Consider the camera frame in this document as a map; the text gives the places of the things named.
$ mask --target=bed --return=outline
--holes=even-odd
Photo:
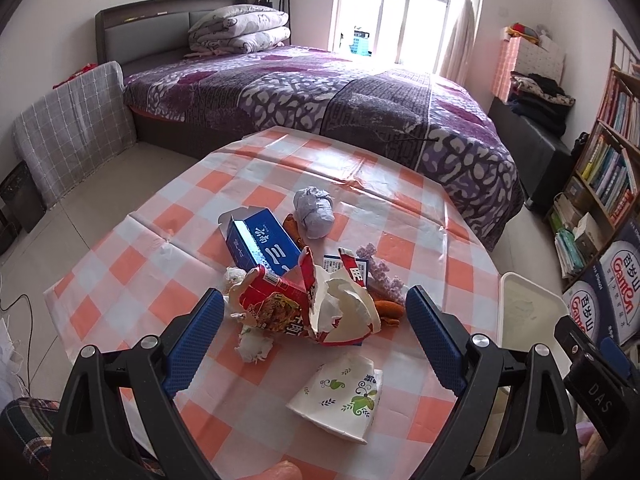
[[[245,2],[148,0],[98,13],[98,62],[122,66],[139,140],[197,158],[272,126],[341,140],[442,184],[494,248],[524,194],[510,153],[465,89],[300,46],[184,58],[193,23]]]

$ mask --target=metal pivot bolt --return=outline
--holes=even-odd
[[[489,346],[489,338],[484,334],[476,334],[471,338],[471,341],[480,348],[487,348]]]
[[[150,348],[153,348],[157,344],[158,344],[158,338],[154,335],[148,335],[146,337],[143,337],[142,341],[140,341],[140,346],[142,346],[142,348],[144,348],[145,350],[149,350]]]
[[[550,353],[548,346],[539,343],[536,345],[536,354],[542,355],[543,357],[548,356]]]
[[[81,351],[80,355],[84,358],[91,357],[95,354],[95,346],[87,345]]]

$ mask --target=power cord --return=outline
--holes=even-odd
[[[31,328],[29,330],[29,344],[27,346],[27,384],[24,384],[24,381],[22,380],[22,378],[20,376],[18,376],[18,380],[22,383],[22,386],[24,386],[24,389],[27,390],[27,395],[31,397],[31,371],[30,371],[30,368],[29,368],[29,360],[30,360],[30,356],[31,356],[31,337],[33,336],[33,307],[31,306],[31,300],[29,299],[29,297],[26,294],[21,294],[7,308],[2,308],[2,305],[0,304],[0,312],[9,311],[11,309],[11,307],[14,306],[16,303],[18,303],[18,301],[20,301],[22,298],[27,300],[27,303],[29,304],[29,313],[31,315]]]

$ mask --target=purple blanket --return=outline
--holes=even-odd
[[[251,134],[286,126],[386,156],[442,184],[492,250],[522,207],[510,153],[462,87],[298,46],[184,60],[130,76],[136,110]]]

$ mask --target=flattened paper cup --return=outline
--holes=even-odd
[[[366,444],[382,388],[382,370],[356,353],[321,366],[287,407],[329,433]]]

